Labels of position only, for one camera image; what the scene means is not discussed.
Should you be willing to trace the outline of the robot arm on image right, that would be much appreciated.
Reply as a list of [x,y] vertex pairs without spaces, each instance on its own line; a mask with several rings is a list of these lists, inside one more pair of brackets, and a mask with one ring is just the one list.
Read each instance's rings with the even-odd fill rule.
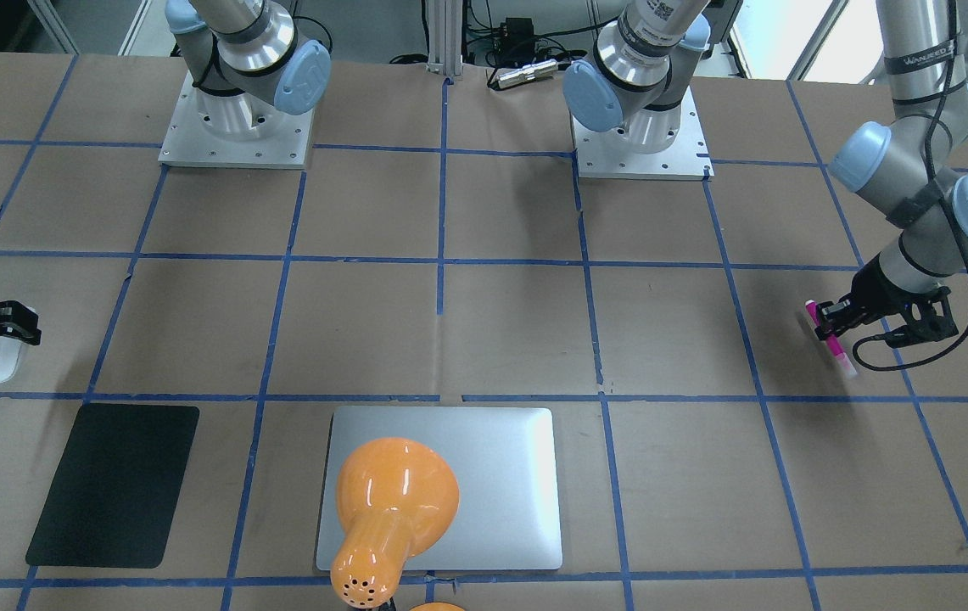
[[[631,1],[562,78],[570,115],[593,132],[668,113],[688,90],[693,52],[708,45],[704,1]],[[968,267],[968,174],[948,157],[968,139],[965,35],[953,1],[879,1],[883,67],[895,119],[867,121],[829,171],[901,233],[853,275],[837,301],[806,305],[833,350],[848,330],[900,316],[891,348],[957,336],[945,279]]]

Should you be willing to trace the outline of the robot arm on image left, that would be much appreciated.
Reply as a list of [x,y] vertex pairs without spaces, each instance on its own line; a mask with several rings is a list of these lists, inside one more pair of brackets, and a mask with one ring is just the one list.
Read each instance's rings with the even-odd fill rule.
[[[331,81],[331,52],[302,35],[278,1],[169,1],[165,19],[197,100],[213,104],[204,115],[217,136],[255,135],[268,109],[305,115]],[[18,301],[0,302],[0,337],[39,345],[38,315]]]

